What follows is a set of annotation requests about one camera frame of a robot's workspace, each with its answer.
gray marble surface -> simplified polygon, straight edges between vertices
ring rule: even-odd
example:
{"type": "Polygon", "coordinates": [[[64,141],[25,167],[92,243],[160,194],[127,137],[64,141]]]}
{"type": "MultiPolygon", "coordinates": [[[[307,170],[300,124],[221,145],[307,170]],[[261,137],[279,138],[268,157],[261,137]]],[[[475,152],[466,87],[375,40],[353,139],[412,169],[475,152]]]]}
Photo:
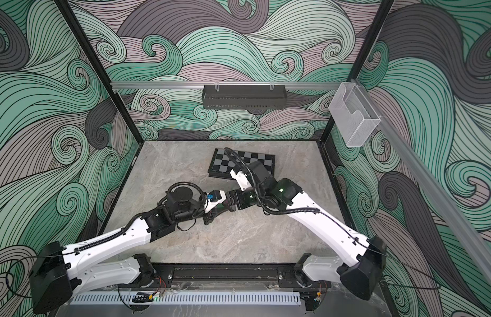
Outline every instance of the gray marble surface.
{"type": "MultiPolygon", "coordinates": [[[[215,148],[276,155],[275,177],[289,178],[342,220],[316,142],[146,142],[121,193],[105,232],[125,225],[134,214],[156,206],[170,185],[191,181],[204,191],[231,190],[236,181],[208,177],[215,148]]],[[[182,229],[192,222],[181,223],[182,229]]],[[[289,216],[265,216],[259,207],[226,212],[208,226],[198,219],[187,232],[175,232],[114,257],[146,253],[153,262],[296,262],[305,252],[335,253],[289,216]]]]}

wire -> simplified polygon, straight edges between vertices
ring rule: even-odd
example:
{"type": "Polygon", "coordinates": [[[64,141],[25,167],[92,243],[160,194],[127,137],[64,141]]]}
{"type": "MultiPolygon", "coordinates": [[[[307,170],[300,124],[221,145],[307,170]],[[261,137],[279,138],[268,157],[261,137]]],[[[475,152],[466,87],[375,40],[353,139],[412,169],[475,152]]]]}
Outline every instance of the wire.
{"type": "Polygon", "coordinates": [[[163,279],[162,279],[162,278],[160,278],[160,277],[159,277],[159,281],[160,281],[160,282],[163,282],[163,284],[164,284],[164,289],[163,289],[163,292],[161,293],[161,295],[163,295],[163,294],[164,294],[164,292],[166,292],[166,288],[167,288],[167,287],[166,287],[166,283],[165,283],[165,282],[163,281],[163,279]]]}
{"type": "Polygon", "coordinates": [[[290,210],[284,210],[284,211],[274,211],[267,206],[265,206],[265,203],[261,199],[260,196],[260,187],[256,182],[256,178],[254,173],[250,170],[249,166],[242,160],[240,155],[237,154],[233,149],[230,148],[224,148],[224,152],[226,155],[230,158],[230,160],[235,163],[236,165],[241,165],[242,169],[245,169],[247,171],[247,174],[245,175],[246,177],[249,176],[247,179],[251,182],[251,185],[254,190],[254,195],[256,198],[256,201],[258,202],[259,206],[263,209],[263,212],[266,215],[287,215],[289,213],[295,213],[295,212],[312,212],[312,213],[318,213],[319,210],[316,208],[296,208],[296,209],[290,209],[290,210]]]}
{"type": "Polygon", "coordinates": [[[343,228],[343,226],[341,226],[341,225],[340,225],[340,224],[339,224],[339,223],[338,223],[336,220],[334,220],[332,217],[330,217],[329,215],[327,215],[326,213],[321,212],[321,211],[319,211],[319,213],[320,213],[321,215],[323,215],[323,216],[327,217],[327,218],[328,218],[328,219],[330,219],[331,221],[333,221],[333,222],[334,222],[336,225],[338,225],[338,226],[339,226],[339,228],[341,228],[341,229],[342,229],[344,232],[346,232],[346,233],[347,233],[347,234],[348,234],[348,235],[351,237],[351,239],[353,239],[353,240],[354,240],[354,241],[355,241],[357,244],[359,244],[359,245],[363,246],[363,247],[364,247],[365,249],[367,249],[367,250],[370,250],[370,251],[372,251],[372,252],[375,252],[375,253],[377,253],[377,254],[380,254],[380,255],[382,255],[382,256],[384,256],[384,257],[387,257],[387,258],[389,258],[389,259],[392,259],[392,260],[394,260],[394,261],[397,261],[397,262],[401,263],[402,265],[407,266],[407,267],[409,267],[409,268],[411,268],[411,269],[413,269],[413,270],[417,271],[418,273],[420,273],[420,274],[422,274],[422,275],[427,276],[428,278],[430,278],[431,280],[433,280],[433,281],[434,281],[434,282],[437,284],[437,287],[428,288],[428,287],[417,287],[417,286],[399,285],[399,284],[391,284],[391,283],[382,282],[382,284],[383,284],[383,285],[398,286],[398,287],[405,287],[405,288],[415,288],[415,289],[418,289],[418,290],[438,290],[438,289],[440,289],[440,288],[441,288],[441,285],[439,284],[439,282],[438,282],[438,281],[436,281],[436,280],[435,280],[435,279],[434,279],[432,276],[428,275],[427,273],[425,273],[425,272],[423,272],[423,271],[420,271],[419,269],[417,269],[417,268],[415,268],[415,267],[413,267],[413,266],[411,266],[411,265],[409,265],[409,264],[407,264],[407,263],[404,263],[404,262],[402,262],[402,261],[400,261],[400,260],[396,259],[395,257],[391,257],[391,256],[389,256],[389,255],[387,255],[387,254],[383,254],[383,253],[381,253],[381,252],[379,252],[379,251],[376,251],[376,250],[374,250],[374,249],[371,249],[371,248],[369,248],[369,247],[367,247],[367,246],[365,246],[365,245],[361,244],[361,243],[358,241],[358,238],[353,237],[353,235],[351,235],[351,233],[349,233],[349,232],[348,232],[346,229],[344,229],[344,228],[343,228]]]}
{"type": "Polygon", "coordinates": [[[120,301],[122,304],[124,304],[125,307],[129,308],[132,311],[135,311],[133,308],[131,308],[128,304],[126,304],[125,301],[123,301],[122,296],[120,295],[120,287],[117,285],[117,292],[118,292],[118,297],[120,298],[120,301]]]}
{"type": "Polygon", "coordinates": [[[18,297],[22,297],[22,298],[32,298],[32,296],[25,296],[25,295],[21,295],[21,294],[18,294],[17,292],[13,291],[13,289],[11,288],[11,286],[9,285],[9,281],[7,279],[8,276],[12,276],[14,278],[14,275],[11,273],[11,270],[13,269],[13,267],[23,261],[23,260],[26,260],[26,259],[33,259],[33,258],[56,258],[56,257],[60,257],[60,256],[64,256],[64,255],[68,255],[68,254],[73,254],[73,253],[76,253],[77,251],[73,251],[73,252],[69,252],[69,253],[64,253],[64,254],[60,254],[60,255],[47,255],[47,256],[29,256],[29,257],[24,257],[24,258],[21,258],[19,260],[17,260],[16,262],[14,262],[10,267],[9,267],[9,270],[7,270],[7,273],[6,273],[6,287],[7,289],[13,293],[14,295],[18,296],[18,297]]]}
{"type": "Polygon", "coordinates": [[[180,229],[180,227],[178,226],[177,224],[177,228],[180,230],[180,231],[189,231],[189,229],[191,229],[192,227],[194,227],[194,225],[196,225],[196,219],[194,219],[194,224],[192,224],[192,226],[190,226],[189,228],[183,230],[183,229],[180,229]]]}
{"type": "Polygon", "coordinates": [[[361,245],[362,247],[364,247],[365,249],[367,250],[370,250],[372,252],[375,252],[375,253],[378,253],[384,257],[387,257],[387,258],[390,258],[394,261],[397,261],[399,263],[401,263],[402,265],[405,265],[427,277],[429,277],[430,279],[432,279],[436,284],[437,284],[437,287],[435,288],[425,288],[425,287],[414,287],[414,286],[407,286],[407,285],[398,285],[398,284],[391,284],[391,283],[383,283],[383,284],[387,284],[387,285],[390,285],[390,286],[398,286],[398,287],[405,287],[405,288],[416,288],[416,289],[420,289],[420,290],[437,290],[439,288],[441,288],[441,285],[438,283],[438,281],[436,281],[432,276],[426,274],[425,272],[422,272],[420,270],[418,270],[417,268],[407,264],[407,263],[404,263],[394,257],[391,257],[387,254],[383,254],[379,251],[376,251],[374,249],[371,249],[363,244],[361,244],[359,241],[358,241],[358,238],[356,237],[353,237],[346,229],[343,228],[343,226],[341,226],[336,220],[334,220],[333,218],[331,218],[329,215],[327,215],[325,212],[321,212],[319,209],[316,209],[316,208],[296,208],[296,209],[289,209],[289,210],[285,210],[285,211],[273,211],[271,209],[269,209],[267,206],[265,206],[265,204],[263,203],[261,197],[260,197],[260,194],[259,194],[259,186],[257,185],[256,183],[256,179],[255,179],[255,176],[253,174],[253,172],[250,170],[249,166],[242,160],[242,158],[232,149],[230,148],[224,148],[224,152],[226,153],[226,155],[230,158],[231,161],[233,161],[236,165],[237,162],[240,163],[240,165],[242,166],[243,169],[245,169],[247,171],[247,175],[246,176],[250,176],[250,181],[251,181],[251,185],[253,187],[253,190],[254,190],[254,194],[255,194],[255,198],[256,200],[258,201],[258,203],[260,204],[261,208],[263,208],[263,212],[265,214],[272,214],[272,215],[287,215],[287,214],[290,214],[290,213],[296,213],[296,212],[312,212],[314,214],[316,213],[320,213],[322,214],[323,216],[327,217],[328,219],[330,219],[331,221],[333,221],[336,225],[339,226],[339,228],[341,228],[344,232],[346,232],[350,237],[351,239],[353,239],[354,242],[356,242],[357,244],[361,245]]]}

green wave pattern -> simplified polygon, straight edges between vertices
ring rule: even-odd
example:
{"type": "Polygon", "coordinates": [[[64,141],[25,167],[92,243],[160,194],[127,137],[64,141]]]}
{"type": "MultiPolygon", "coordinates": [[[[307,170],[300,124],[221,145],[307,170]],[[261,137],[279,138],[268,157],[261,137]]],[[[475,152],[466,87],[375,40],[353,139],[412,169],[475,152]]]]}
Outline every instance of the green wave pattern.
{"type": "Polygon", "coordinates": [[[115,32],[77,5],[71,5],[71,9],[87,38],[90,41],[99,40],[95,47],[98,54],[111,63],[120,63],[126,59],[126,46],[115,32]]]}
{"type": "Polygon", "coordinates": [[[291,82],[302,77],[304,63],[295,51],[283,51],[276,55],[276,65],[270,66],[261,51],[247,38],[223,27],[204,27],[184,36],[177,47],[183,58],[183,66],[212,62],[234,68],[260,82],[291,82]],[[279,67],[285,58],[294,61],[289,73],[282,73],[287,65],[279,67]]]}
{"type": "MultiPolygon", "coordinates": [[[[217,2],[219,2],[219,4],[221,6],[223,6],[223,8],[226,9],[226,11],[228,11],[229,13],[231,13],[230,9],[229,9],[229,6],[228,6],[228,0],[216,0],[217,2]]],[[[282,7],[285,3],[288,3],[290,2],[291,0],[269,0],[268,1],[268,16],[271,16],[277,9],[279,9],[280,7],[282,7]]],[[[240,0],[240,5],[243,5],[244,3],[250,3],[251,4],[251,7],[253,9],[253,11],[251,12],[251,14],[253,14],[256,10],[256,3],[254,0],[240,0]]]]}
{"type": "MultiPolygon", "coordinates": [[[[104,200],[120,186],[138,144],[123,125],[112,121],[102,127],[109,131],[108,145],[118,144],[120,153],[111,147],[91,149],[83,123],[69,124],[74,121],[71,114],[90,114],[109,96],[93,69],[79,59],[81,48],[52,0],[4,1],[0,8],[17,23],[29,44],[23,68],[0,72],[0,151],[10,149],[19,132],[43,134],[44,127],[60,127],[51,132],[51,145],[45,149],[37,149],[38,144],[28,137],[16,141],[22,142],[26,153],[41,151],[36,161],[39,166],[24,175],[28,167],[12,165],[5,173],[21,177],[0,187],[0,251],[25,245],[39,252],[54,240],[75,242],[94,208],[98,220],[105,218],[104,200]],[[65,125],[61,121],[64,115],[68,115],[65,125]]],[[[118,36],[86,12],[74,9],[80,23],[93,34],[90,39],[97,40],[101,55],[109,61],[122,61],[126,51],[118,36]]],[[[1,35],[5,33],[0,27],[1,35]]],[[[10,264],[1,264],[0,274],[10,264]]],[[[17,267],[13,273],[16,276],[22,270],[17,267]]],[[[10,293],[1,298],[0,314],[5,305],[16,300],[10,293]]],[[[33,316],[32,301],[13,304],[6,312],[9,315],[33,316]]]]}
{"type": "Polygon", "coordinates": [[[464,40],[464,60],[473,43],[491,28],[490,0],[422,0],[421,2],[444,9],[458,22],[464,40]]]}
{"type": "Polygon", "coordinates": [[[77,40],[64,17],[58,14],[53,0],[37,1],[30,11],[26,23],[30,58],[22,70],[45,75],[68,85],[67,65],[78,58],[81,52],[77,40]]]}
{"type": "Polygon", "coordinates": [[[416,290],[411,278],[402,264],[398,261],[398,257],[387,249],[387,265],[383,271],[385,282],[389,284],[406,285],[407,287],[388,286],[388,290],[397,307],[399,315],[402,317],[420,317],[419,298],[416,295],[416,290]]]}
{"type": "Polygon", "coordinates": [[[444,174],[455,130],[455,105],[443,73],[422,59],[396,59],[389,63],[379,87],[399,103],[413,150],[449,191],[444,174]]]}
{"type": "Polygon", "coordinates": [[[351,21],[337,3],[326,0],[292,0],[270,16],[261,29],[244,36],[267,62],[281,52],[302,52],[314,43],[332,41],[336,51],[328,54],[325,62],[337,64],[355,46],[351,21]]]}
{"type": "Polygon", "coordinates": [[[362,148],[369,164],[380,173],[387,173],[394,170],[399,165],[399,162],[401,162],[401,158],[393,148],[390,149],[390,154],[386,161],[379,161],[376,158],[376,155],[384,154],[384,142],[388,142],[387,137],[383,131],[379,131],[372,139],[367,139],[362,148]]]}
{"type": "MultiPolygon", "coordinates": [[[[301,82],[345,82],[353,64],[335,64],[320,67],[300,79],[301,82]]],[[[326,90],[292,89],[290,92],[300,95],[319,95],[326,90]]]]}
{"type": "Polygon", "coordinates": [[[388,69],[388,46],[383,41],[377,41],[369,53],[369,61],[372,61],[374,54],[380,54],[379,64],[374,69],[363,67],[358,76],[358,80],[367,89],[377,86],[383,79],[388,69]]]}
{"type": "MultiPolygon", "coordinates": [[[[153,80],[162,75],[177,74],[182,67],[182,55],[179,49],[159,35],[149,35],[141,42],[146,53],[153,52],[152,45],[154,44],[162,45],[166,50],[166,57],[163,61],[158,63],[125,62],[112,65],[106,69],[110,79],[112,81],[153,80]]],[[[131,92],[134,90],[121,91],[123,94],[131,92]]]]}
{"type": "Polygon", "coordinates": [[[68,65],[68,77],[75,88],[32,73],[0,73],[0,149],[22,127],[62,113],[92,109],[100,97],[100,83],[94,71],[79,59],[68,65]],[[76,70],[82,68],[89,82],[76,70]]]}
{"type": "Polygon", "coordinates": [[[357,218],[360,215],[372,217],[379,206],[378,181],[374,169],[366,157],[359,152],[360,148],[346,147],[338,129],[332,129],[332,138],[344,165],[345,172],[342,171],[344,173],[342,176],[346,179],[347,184],[348,180],[350,184],[353,184],[349,191],[346,190],[348,197],[346,202],[350,206],[351,212],[355,212],[357,218]]]}
{"type": "Polygon", "coordinates": [[[52,152],[65,167],[35,174],[0,188],[0,250],[18,244],[36,212],[81,172],[89,158],[89,144],[80,129],[68,125],[54,134],[52,152]],[[79,156],[74,147],[62,147],[64,140],[69,138],[81,144],[79,156]]]}
{"type": "Polygon", "coordinates": [[[478,297],[479,301],[491,312],[491,287],[486,282],[485,277],[448,227],[438,225],[437,230],[462,278],[478,297]]]}

swirl pattern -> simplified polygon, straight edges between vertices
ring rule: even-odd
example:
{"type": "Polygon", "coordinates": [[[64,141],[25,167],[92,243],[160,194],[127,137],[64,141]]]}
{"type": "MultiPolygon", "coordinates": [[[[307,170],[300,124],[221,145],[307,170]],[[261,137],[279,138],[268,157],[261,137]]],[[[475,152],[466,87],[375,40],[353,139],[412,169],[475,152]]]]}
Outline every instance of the swirl pattern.
{"type": "MultiPolygon", "coordinates": [[[[363,44],[356,35],[372,23],[378,8],[377,3],[335,0],[71,2],[113,81],[343,81],[363,44]]],[[[135,91],[124,89],[121,93],[135,91]]],[[[256,119],[245,125],[237,123],[244,120],[241,112],[236,112],[239,119],[235,119],[228,111],[219,110],[205,119],[214,122],[207,125],[193,115],[193,109],[202,103],[201,94],[181,90],[173,99],[173,90],[148,93],[157,99],[140,103],[139,96],[127,106],[155,116],[131,112],[149,139],[180,139],[184,135],[190,139],[318,139],[328,121],[333,96],[318,99],[328,91],[288,92],[288,107],[322,116],[306,119],[296,116],[300,111],[287,110],[276,116],[274,125],[260,120],[257,127],[267,114],[265,110],[249,111],[256,119]],[[168,105],[161,107],[155,101],[161,99],[168,105]]],[[[96,137],[105,144],[105,131],[100,130],[96,137]]]]}
{"type": "MultiPolygon", "coordinates": [[[[73,9],[101,60],[124,62],[116,33],[73,9]]],[[[21,259],[96,236],[138,148],[87,61],[55,2],[0,2],[0,317],[34,315],[5,279],[30,296],[21,259]]]]}
{"type": "MultiPolygon", "coordinates": [[[[342,7],[357,16],[361,2],[342,7]]],[[[491,2],[421,2],[395,2],[359,80],[491,248],[491,2]]],[[[345,147],[337,128],[331,135],[325,147],[356,227],[382,236],[391,256],[441,285],[437,292],[389,286],[399,314],[491,316],[491,286],[383,132],[361,148],[345,147]],[[379,204],[369,211],[364,198],[375,180],[379,204]]],[[[394,262],[387,260],[387,282],[435,285],[394,262]]]]}

chessboard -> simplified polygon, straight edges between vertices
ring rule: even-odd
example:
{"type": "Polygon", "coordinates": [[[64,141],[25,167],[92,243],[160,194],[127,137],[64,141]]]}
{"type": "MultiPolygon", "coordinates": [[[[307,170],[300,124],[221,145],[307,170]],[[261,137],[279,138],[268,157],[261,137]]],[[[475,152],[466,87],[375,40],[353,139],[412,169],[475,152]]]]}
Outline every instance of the chessboard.
{"type": "MultiPolygon", "coordinates": [[[[274,175],[275,155],[236,150],[235,152],[240,155],[245,163],[252,163],[255,161],[262,162],[267,171],[271,175],[274,175]]],[[[232,180],[233,178],[231,178],[230,171],[234,166],[235,163],[230,161],[229,157],[224,154],[224,149],[215,149],[212,161],[210,162],[210,167],[208,168],[208,176],[232,180]]]]}

